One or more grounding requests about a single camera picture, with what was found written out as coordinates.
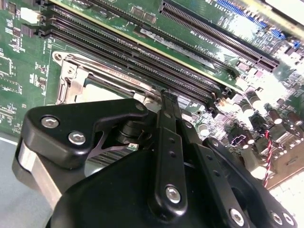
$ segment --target blue connector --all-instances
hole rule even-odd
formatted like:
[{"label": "blue connector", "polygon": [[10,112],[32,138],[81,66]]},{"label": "blue connector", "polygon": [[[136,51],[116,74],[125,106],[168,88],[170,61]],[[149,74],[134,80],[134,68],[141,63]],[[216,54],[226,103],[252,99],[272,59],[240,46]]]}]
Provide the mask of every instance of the blue connector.
[{"label": "blue connector", "polygon": [[298,48],[300,47],[300,45],[301,45],[301,42],[300,42],[300,41],[295,41],[295,42],[294,42],[294,48],[295,48],[295,49],[298,49]]},{"label": "blue connector", "polygon": [[255,20],[252,16],[245,15],[245,13],[243,12],[243,10],[241,10],[237,6],[234,6],[233,4],[229,3],[226,0],[218,0],[217,2],[218,2],[218,4],[220,4],[223,7],[227,8],[228,10],[230,10],[230,11],[232,11],[232,12],[234,12],[234,13],[242,16],[242,17],[246,17],[248,20],[252,21],[253,23],[255,23],[256,25],[258,25],[262,29],[265,29],[268,26],[265,22]]},{"label": "blue connector", "polygon": [[271,34],[278,39],[286,39],[286,36],[282,32],[280,32],[279,30],[274,29],[274,30],[271,31]]}]

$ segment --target integrated circuit chip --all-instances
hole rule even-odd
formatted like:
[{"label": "integrated circuit chip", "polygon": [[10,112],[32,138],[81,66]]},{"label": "integrated circuit chip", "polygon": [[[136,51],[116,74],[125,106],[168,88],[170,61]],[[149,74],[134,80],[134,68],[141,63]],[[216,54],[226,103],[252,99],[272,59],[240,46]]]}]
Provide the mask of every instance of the integrated circuit chip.
[{"label": "integrated circuit chip", "polygon": [[243,70],[243,71],[247,71],[247,70],[248,70],[248,66],[247,66],[246,64],[242,63],[242,62],[239,62],[239,63],[237,64],[237,67],[238,67],[239,69]]},{"label": "integrated circuit chip", "polygon": [[19,28],[13,28],[13,35],[16,37],[21,36],[21,30]]},{"label": "integrated circuit chip", "polygon": [[143,18],[152,24],[154,24],[156,22],[156,17],[149,13],[145,13]]},{"label": "integrated circuit chip", "polygon": [[133,6],[131,9],[132,14],[138,16],[138,17],[142,17],[144,14],[144,11],[140,8],[137,8],[136,6]]},{"label": "integrated circuit chip", "polygon": [[8,12],[12,15],[16,15],[16,11],[17,11],[17,6],[15,3],[9,2],[8,4],[8,8],[7,8]]}]

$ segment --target black expansion slot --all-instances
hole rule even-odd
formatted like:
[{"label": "black expansion slot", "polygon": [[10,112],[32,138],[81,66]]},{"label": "black expansion slot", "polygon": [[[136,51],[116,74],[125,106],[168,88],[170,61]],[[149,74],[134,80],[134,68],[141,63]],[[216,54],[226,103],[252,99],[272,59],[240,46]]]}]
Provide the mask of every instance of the black expansion slot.
[{"label": "black expansion slot", "polygon": [[[122,11],[121,9],[111,5],[110,3],[106,2],[106,1],[103,1],[103,0],[87,0],[87,2],[95,5],[95,6],[98,6],[98,7],[101,7],[109,12],[111,12],[112,14],[115,14],[145,30],[148,30],[152,33],[154,33],[155,35],[157,36],[160,36],[161,38],[164,38],[166,41],[168,42],[172,42],[173,44],[179,46],[180,48],[186,50],[186,51],[189,51],[195,55],[197,55],[198,57],[200,58],[203,58],[205,59],[206,61],[210,62],[211,64],[215,65],[216,67],[218,68],[221,68],[223,70],[226,70],[232,77],[234,78],[237,78],[239,76],[239,72],[227,65],[226,63],[220,61],[219,59],[216,59],[210,55],[207,55],[205,53],[202,53],[200,52],[197,48],[187,44],[186,42],[160,30],[159,28],[156,28],[154,26],[151,26],[150,24],[148,24],[147,22],[145,21],[142,21],[136,17],[134,17],[133,15],[127,13],[127,12],[124,12]],[[41,1],[41,6],[44,7],[44,8],[48,8],[49,5],[47,4],[48,1]]]},{"label": "black expansion slot", "polygon": [[273,72],[280,64],[269,54],[172,0],[162,0],[159,11],[163,16],[191,29],[208,41],[232,51],[258,68]]},{"label": "black expansion slot", "polygon": [[120,67],[129,73],[134,75],[139,75],[139,78],[154,83],[155,85],[163,86],[170,91],[182,95],[188,99],[196,101],[206,106],[209,112],[216,114],[216,108],[214,105],[214,99],[211,99],[208,95],[206,97],[206,92],[193,88],[189,83],[184,83],[178,79],[172,80],[167,78],[168,73],[154,68],[153,66],[143,66],[136,61],[126,59],[117,52],[106,51],[101,47],[90,44],[81,38],[77,38],[66,31],[60,30],[58,28],[46,28],[39,29],[38,35],[41,38],[53,37],[61,40],[68,45],[75,47],[76,49],[87,53],[88,55],[94,57],[98,61],[107,62],[108,64]]},{"label": "black expansion slot", "polygon": [[93,23],[92,21],[85,19],[73,12],[68,11],[65,8],[62,8],[57,5],[53,5],[49,7],[50,11],[53,11],[53,14],[48,15],[48,18],[53,19],[53,23],[61,23],[70,26],[70,29],[77,28],[78,31],[83,31],[83,29],[87,29],[89,33],[94,38],[103,38],[102,42],[111,42],[112,45],[124,45],[128,46],[128,48],[132,48],[132,52],[130,54],[134,55],[134,52],[138,52],[138,54],[142,54],[142,58],[148,62],[151,61],[151,58],[159,64],[166,65],[175,70],[172,72],[173,74],[182,74],[181,77],[187,78],[188,80],[192,80],[193,83],[199,83],[200,87],[203,87],[205,90],[209,90],[213,94],[215,94],[216,98],[229,97],[232,98],[235,95],[235,92],[230,88],[216,82],[207,76],[199,74],[188,67],[185,67],[177,62],[172,61],[169,58],[166,58],[159,53],[152,51],[138,43],[127,39],[117,33],[114,33],[107,28],[100,26],[99,24]]},{"label": "black expansion slot", "polygon": [[85,33],[87,36],[89,35],[91,39],[95,41],[100,41],[102,43],[108,43],[111,45],[109,48],[117,48],[119,47],[121,50],[128,52],[129,57],[136,58],[137,55],[141,54],[141,60],[145,62],[151,62],[151,58],[154,61],[158,62],[156,67],[168,70],[170,69],[170,73],[175,76],[179,76],[181,79],[187,78],[188,81],[192,83],[198,83],[198,87],[203,90],[209,91],[210,93],[216,94],[216,97],[222,98],[224,89],[220,89],[221,85],[218,85],[217,82],[208,79],[206,76],[202,76],[189,68],[182,66],[162,55],[159,55],[156,52],[153,52],[133,41],[130,41],[118,34],[115,34],[108,29],[94,24],[86,19],[82,19],[79,16],[75,18],[75,15],[60,15],[59,11],[56,10],[52,15],[49,15],[48,18],[51,18],[51,24],[60,29],[66,29],[66,31],[74,32],[74,33]]},{"label": "black expansion slot", "polygon": [[73,23],[67,18],[64,18],[60,15],[53,15],[51,24],[57,27],[60,30],[74,35],[82,40],[86,40],[95,46],[104,49],[105,51],[112,51],[114,55],[119,55],[124,59],[129,59],[133,62],[138,63],[141,66],[151,67],[154,66],[158,68],[159,71],[163,70],[162,73],[167,74],[168,79],[180,80],[184,84],[188,84],[189,87],[193,87],[201,93],[205,92],[205,96],[209,99],[212,98],[212,93],[216,93],[217,89],[211,87],[205,83],[199,83],[196,79],[188,77],[187,75],[182,74],[181,72],[175,71],[167,66],[166,63],[155,61],[148,56],[143,55],[141,52],[131,48],[131,45],[128,43],[121,44],[115,40],[109,39],[108,36],[105,36],[101,33],[97,33],[93,29],[80,26],[76,23]]}]

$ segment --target gray surface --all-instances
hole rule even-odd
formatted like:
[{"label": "gray surface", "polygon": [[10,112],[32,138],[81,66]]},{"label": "gray surface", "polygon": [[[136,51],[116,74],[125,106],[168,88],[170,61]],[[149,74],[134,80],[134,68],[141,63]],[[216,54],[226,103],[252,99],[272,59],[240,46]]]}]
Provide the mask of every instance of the gray surface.
[{"label": "gray surface", "polygon": [[16,146],[0,140],[0,228],[44,228],[51,215],[39,193],[18,182],[11,169]]}]

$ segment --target green circuit board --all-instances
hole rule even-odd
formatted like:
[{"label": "green circuit board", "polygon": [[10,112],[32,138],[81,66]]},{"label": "green circuit board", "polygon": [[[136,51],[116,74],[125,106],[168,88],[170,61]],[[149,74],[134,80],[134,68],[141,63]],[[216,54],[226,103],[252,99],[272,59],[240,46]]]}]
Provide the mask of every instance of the green circuit board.
[{"label": "green circuit board", "polygon": [[[27,23],[20,18],[20,8],[39,10],[39,7],[31,7],[21,0],[2,1],[4,7],[0,10],[0,130],[18,136],[24,114],[28,109],[35,106],[55,104],[60,66],[51,59],[53,51],[76,52],[85,56],[87,54],[53,38],[41,39],[36,36],[30,38],[22,33],[20,33],[20,36],[16,36],[14,30],[20,30],[21,24]],[[51,0],[51,2],[235,89],[240,93],[235,100],[236,103],[242,99],[245,89],[237,85],[236,79],[231,77],[226,70],[217,66],[213,71],[210,70],[206,67],[208,63],[204,64],[189,58],[185,52],[170,47],[168,42],[157,39],[153,35],[147,36],[141,33],[142,31],[139,32],[136,29],[137,25],[123,17],[111,12],[106,12],[105,17],[93,8],[84,7],[83,3],[85,1]],[[287,56],[285,51],[280,51],[290,46],[286,39],[277,38],[270,30],[259,29],[248,18],[230,11],[216,0],[178,0],[176,2],[256,48],[276,57],[280,61],[280,65],[273,73],[263,72],[263,75],[257,78],[249,70],[253,68],[251,65],[248,65],[248,69],[240,67],[241,59],[236,54],[202,39],[190,29],[161,15],[159,13],[161,0],[106,1],[107,4],[113,5],[117,9],[195,47],[197,51],[234,67],[241,77],[246,79],[247,85],[252,90],[261,88],[266,94],[264,95],[265,100],[282,114],[289,110],[299,111],[300,96],[304,93],[301,89],[304,79],[301,71],[297,70],[295,61]],[[16,6],[15,13],[9,11],[9,4]],[[271,96],[271,99],[267,100],[267,94],[271,94],[273,90],[278,92],[277,95]],[[284,100],[283,103],[277,102],[280,98]],[[196,128],[201,123],[209,124],[210,135],[218,138],[225,136],[224,125],[234,118],[233,114],[222,111],[222,118],[213,119],[202,105],[192,101],[184,102],[183,108],[194,115],[201,112],[200,115],[190,121]]]}]

